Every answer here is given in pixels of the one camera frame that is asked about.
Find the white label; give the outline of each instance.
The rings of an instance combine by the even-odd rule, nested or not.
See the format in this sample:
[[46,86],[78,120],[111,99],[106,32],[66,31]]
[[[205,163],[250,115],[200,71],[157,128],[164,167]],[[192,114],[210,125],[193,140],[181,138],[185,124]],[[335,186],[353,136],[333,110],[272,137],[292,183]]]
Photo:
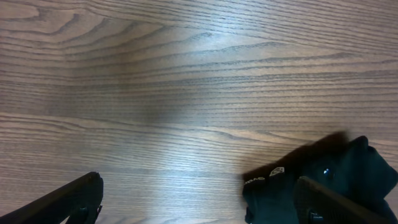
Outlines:
[[271,171],[269,176],[272,177],[273,175],[277,175],[283,172],[285,172],[285,167],[276,167],[273,171]]
[[263,177],[257,177],[257,178],[254,178],[254,179],[252,179],[252,180],[246,181],[244,184],[251,183],[251,182],[253,182],[253,181],[255,181],[255,180],[265,180],[265,178],[263,178]]

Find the black cloth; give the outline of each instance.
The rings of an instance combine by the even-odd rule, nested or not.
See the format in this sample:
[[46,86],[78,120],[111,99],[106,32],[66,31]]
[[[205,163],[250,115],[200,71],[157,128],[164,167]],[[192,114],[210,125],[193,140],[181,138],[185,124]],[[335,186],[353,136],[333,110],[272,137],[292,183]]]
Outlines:
[[375,148],[368,146],[364,136],[351,142],[329,143],[321,140],[299,149],[296,155],[291,153],[275,164],[262,167],[255,174],[246,174],[243,188],[248,203],[246,222],[298,224],[293,189],[300,176],[307,176],[397,223],[384,197],[397,184],[398,173]]

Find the wooden surface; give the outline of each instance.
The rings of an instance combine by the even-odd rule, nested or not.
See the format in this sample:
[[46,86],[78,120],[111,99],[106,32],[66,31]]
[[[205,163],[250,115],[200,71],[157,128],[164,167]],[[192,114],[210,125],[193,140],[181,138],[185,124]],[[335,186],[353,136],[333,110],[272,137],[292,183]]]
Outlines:
[[333,131],[398,169],[397,117],[395,0],[0,0],[0,215],[98,171],[98,223],[241,224]]

